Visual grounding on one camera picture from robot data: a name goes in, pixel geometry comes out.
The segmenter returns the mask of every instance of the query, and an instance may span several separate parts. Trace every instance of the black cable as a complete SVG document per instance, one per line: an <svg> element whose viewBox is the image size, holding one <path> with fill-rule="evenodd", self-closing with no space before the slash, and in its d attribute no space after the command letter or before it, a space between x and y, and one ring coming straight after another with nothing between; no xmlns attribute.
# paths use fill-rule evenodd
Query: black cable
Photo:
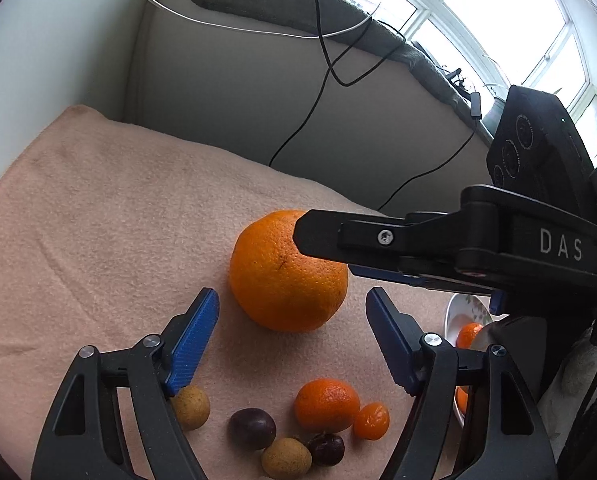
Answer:
<svg viewBox="0 0 597 480"><path fill-rule="evenodd" d="M362 79L364 79L368 75L370 75L372 72L374 72L374 70L376 70L378 67L380 67L389 56L394 54L399 48L401 48L405 44L405 37L403 36L403 34L401 34L399 31L397 31L399 36L401 36L401 38L403 38L403 43L397 45L392 50L390 50L385 56L383 56L383 58L381 58L381 60L379 60L378 63L376 63L376 65L374 65L372 68L370 68L367 72L364 72L363 74L358 76L356 79L346 83L345 81L342 81L342 79L339 78L338 74L336 73L336 71L334 69L334 64L332 63L332 60L330 59L330 55L327 51L327 47L325 46L325 38L323 37L323 28L321 26L321 6L320 6L319 0L314 0L314 5L315 5L315 9L316 9L316 16L317 16L317 33L319 35L319 43L321 44L321 50L323 51L323 57L325 57L325 62L327 63L328 69L332 73L332 77L334 77L336 82L341 86L344 86L347 88L347 87L357 84L359 81L361 81Z"/></svg>
<svg viewBox="0 0 597 480"><path fill-rule="evenodd" d="M354 47L363 36L365 36L365 33L368 31L368 29L370 28L370 25L372 23L371 18L368 20L367 25L365 25L365 28L363 28L363 31L361 32L361 34L358 36L358 38L356 38L356 40L354 40L344 51L342 51L341 54L338 55L338 57L336 57L336 59L334 60L334 62L332 63L332 65L335 65L343 56L345 56L345 54L347 54L350 49L352 47ZM272 162L274 162L274 159L276 158L276 156L282 151L283 148L285 148L285 146L288 144L288 142L290 142L290 140L292 140L294 137L296 137L296 135L299 134L299 132L305 127L305 125L307 124L307 121L309 121L310 117L312 117L312 114L314 113L314 110L317 109L317 105L319 104L319 101L321 100L321 96L323 95L323 91L325 90L325 84L327 83L327 79L329 78L330 74L332 73L332 71L328 68L325 72L325 76L323 77L323 82L321 83L321 89L319 90L319 95L317 95L316 100L314 101L314 104L312 105L312 107L310 108L310 111L307 113L307 116L305 117L305 119L303 120L303 122L301 123L301 126L299 126L296 131L294 131L293 134L291 134L290 137L288 137L287 139L285 139L285 142L282 143L280 145L280 147L278 148L278 150L276 150L276 152L274 153L274 155L272 155L272 158L270 159L270 162L268 164L268 166L271 168L272 167Z"/></svg>
<svg viewBox="0 0 597 480"><path fill-rule="evenodd" d="M567 440L565 441L565 446L563 446L563 451L561 452L561 455L559 456L559 462L557 463L557 469L559 469L559 478L566 478L565 474L567 473L566 471L563 471L563 469L565 468L565 465L561 462L560 458L562 456L567 455L565 450L572 446L573 441L576 438L576 435L579 433L579 430L580 430L580 427L581 427L581 424L583 421L583 417L585 415L585 411L587 410L587 407L588 407L590 401L592 400L592 396L594 395L594 392L596 391L596 389L597 389L597 369L596 369L596 373L594 374L594 378L592 379L592 382L590 383L590 387L587 389L585 396L583 397L583 400L581 402L581 405L579 406L579 409L576 412L575 420L572 423L572 428L570 429L570 433L568 434Z"/></svg>
<svg viewBox="0 0 597 480"><path fill-rule="evenodd" d="M392 195L390 195L390 197L383 203L383 205L381 205L377 211L381 211L381 209L383 209L387 203L392 200L396 194L403 189L403 187L407 186L407 184L409 184L410 182L412 182L413 180L416 180L417 178L421 178L422 176L426 176L429 175L431 173L434 173L434 171L438 171L440 170L440 168L442 168L443 166L445 166L446 164L449 164L452 159L457 156L461 150L463 148L465 148L467 146L467 143L472 140L472 137L474 137L474 134L477 132L477 127L479 126L479 121L475 120L474 121L474 129L472 130L472 133L470 134L469 137L467 137L467 140L465 142L463 142L463 144L461 144L460 148L456 150L456 152L454 152L454 155L450 156L450 158L448 158L448 160L446 160L444 163L440 164L439 166L437 166L436 168L434 168L433 170L429 170L429 171L425 171L424 173L419 173L418 175L413 176L412 178L409 178L408 180L406 180L403 184L401 184L399 186L399 188L392 193Z"/></svg>

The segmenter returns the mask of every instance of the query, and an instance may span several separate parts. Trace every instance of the white plate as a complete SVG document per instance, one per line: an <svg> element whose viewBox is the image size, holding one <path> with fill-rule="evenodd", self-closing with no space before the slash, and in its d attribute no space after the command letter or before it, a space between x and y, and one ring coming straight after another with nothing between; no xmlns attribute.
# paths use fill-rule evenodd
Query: white plate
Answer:
<svg viewBox="0 0 597 480"><path fill-rule="evenodd" d="M468 323L480 323L485 326L492 323L492 316L479 298L471 294L454 294L448 309L445 313L445 334L444 337L452 346L456 346L457 337L461 328ZM461 428L463 427L464 417L457 406L456 395L453 400L454 415L456 415Z"/></svg>

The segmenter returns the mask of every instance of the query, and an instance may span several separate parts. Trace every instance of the white lettering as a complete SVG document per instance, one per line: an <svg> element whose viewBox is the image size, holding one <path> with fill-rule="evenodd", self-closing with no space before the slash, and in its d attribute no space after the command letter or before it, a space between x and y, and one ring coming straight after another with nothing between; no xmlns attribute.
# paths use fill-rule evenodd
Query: white lettering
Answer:
<svg viewBox="0 0 597 480"><path fill-rule="evenodd" d="M575 254L575 260L577 262L581 261L581 257L583 256L583 254L581 253L581 238L577 238L575 240L575 249L576 249L576 253Z"/></svg>
<svg viewBox="0 0 597 480"><path fill-rule="evenodd" d="M565 235L561 235L561 243L559 245L559 254L557 254L557 256L560 256L561 253L565 253L565 257L569 258L569 256L567 255L567 245L565 243Z"/></svg>
<svg viewBox="0 0 597 480"><path fill-rule="evenodd" d="M552 250L552 234L543 227L541 228L541 252L548 254Z"/></svg>

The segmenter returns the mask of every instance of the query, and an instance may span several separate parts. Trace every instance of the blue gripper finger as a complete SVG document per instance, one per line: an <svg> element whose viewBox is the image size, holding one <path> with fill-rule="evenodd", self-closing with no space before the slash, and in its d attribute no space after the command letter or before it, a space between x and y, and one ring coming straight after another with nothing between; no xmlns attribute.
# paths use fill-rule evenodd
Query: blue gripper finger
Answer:
<svg viewBox="0 0 597 480"><path fill-rule="evenodd" d="M170 396L174 397L192 381L218 321L218 311L218 294L213 288L204 288L188 311L173 318L163 331L166 347L168 338L174 339L172 336L180 333L170 347L170 373L165 380L165 390Z"/></svg>
<svg viewBox="0 0 597 480"><path fill-rule="evenodd" d="M422 381L416 374L414 355L421 349L423 330L412 316L397 310L380 286L368 292L365 313L394 382L417 396Z"/></svg>

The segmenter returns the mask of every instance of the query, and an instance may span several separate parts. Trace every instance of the fruit on plate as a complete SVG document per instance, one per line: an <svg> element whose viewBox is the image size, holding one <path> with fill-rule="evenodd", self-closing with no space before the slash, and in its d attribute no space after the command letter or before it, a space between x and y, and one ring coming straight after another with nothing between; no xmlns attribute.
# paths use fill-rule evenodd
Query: fruit on plate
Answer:
<svg viewBox="0 0 597 480"><path fill-rule="evenodd" d="M457 406L459 407L459 410L461 411L463 416L465 416L465 413L467 412L467 392L463 388L458 386L456 396Z"/></svg>
<svg viewBox="0 0 597 480"><path fill-rule="evenodd" d="M336 379L316 379L296 394L294 414L301 427L311 433L338 433L354 423L361 408L352 386Z"/></svg>
<svg viewBox="0 0 597 480"><path fill-rule="evenodd" d="M261 465L274 480L294 480L312 467L312 455L294 438L280 438L262 452Z"/></svg>
<svg viewBox="0 0 597 480"><path fill-rule="evenodd" d="M240 234L229 264L238 304L258 324L280 332L322 326L347 294L345 264L299 253L292 235L304 211L276 211Z"/></svg>
<svg viewBox="0 0 597 480"><path fill-rule="evenodd" d="M472 345L472 341L481 331L483 325L480 323L467 323L461 328L459 335L457 336L457 348L469 348Z"/></svg>
<svg viewBox="0 0 597 480"><path fill-rule="evenodd" d="M244 449L265 449L276 438L276 424L265 410L245 408L229 419L229 436Z"/></svg>
<svg viewBox="0 0 597 480"><path fill-rule="evenodd" d="M389 411L382 402L364 406L354 420L354 434L365 440L378 440L389 428Z"/></svg>
<svg viewBox="0 0 597 480"><path fill-rule="evenodd" d="M307 444L312 453L312 462L316 465L333 466L343 460L345 443L338 435L325 433L315 436Z"/></svg>
<svg viewBox="0 0 597 480"><path fill-rule="evenodd" d="M172 399L172 407L179 424L186 431L198 430L210 416L210 399L198 386L181 388Z"/></svg>

